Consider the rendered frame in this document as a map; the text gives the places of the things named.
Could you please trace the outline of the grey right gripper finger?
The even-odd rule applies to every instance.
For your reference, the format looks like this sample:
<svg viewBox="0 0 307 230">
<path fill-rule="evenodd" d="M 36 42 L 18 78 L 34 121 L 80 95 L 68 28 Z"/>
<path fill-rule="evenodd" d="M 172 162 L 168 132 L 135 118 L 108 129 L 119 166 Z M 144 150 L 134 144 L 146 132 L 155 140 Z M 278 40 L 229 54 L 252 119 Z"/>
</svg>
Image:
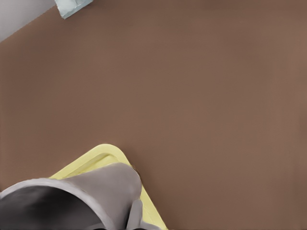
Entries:
<svg viewBox="0 0 307 230">
<path fill-rule="evenodd" d="M 146 224 L 142 220 L 142 201 L 140 199 L 135 200 L 132 203 L 130 214 L 126 226 L 127 230 L 149 230 Z"/>
</svg>

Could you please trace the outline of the yellow tray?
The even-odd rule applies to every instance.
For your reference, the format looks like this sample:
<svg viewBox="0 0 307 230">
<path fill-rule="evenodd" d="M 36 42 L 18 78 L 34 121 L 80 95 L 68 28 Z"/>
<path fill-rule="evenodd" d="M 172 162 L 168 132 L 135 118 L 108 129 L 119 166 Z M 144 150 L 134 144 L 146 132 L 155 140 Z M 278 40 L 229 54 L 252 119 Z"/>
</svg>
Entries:
<svg viewBox="0 0 307 230">
<path fill-rule="evenodd" d="M 86 173 L 95 169 L 99 169 L 110 165 L 112 163 L 124 163 L 134 168 L 127 159 L 124 152 L 112 144 L 100 144 L 89 150 L 55 174 L 51 176 L 52 179 L 64 179 L 71 176 Z M 161 218 L 154 203 L 150 199 L 147 191 L 142 187 L 140 200 L 143 204 L 143 220 L 149 224 L 156 225 L 162 230 L 168 230 L 163 219 Z"/>
</svg>

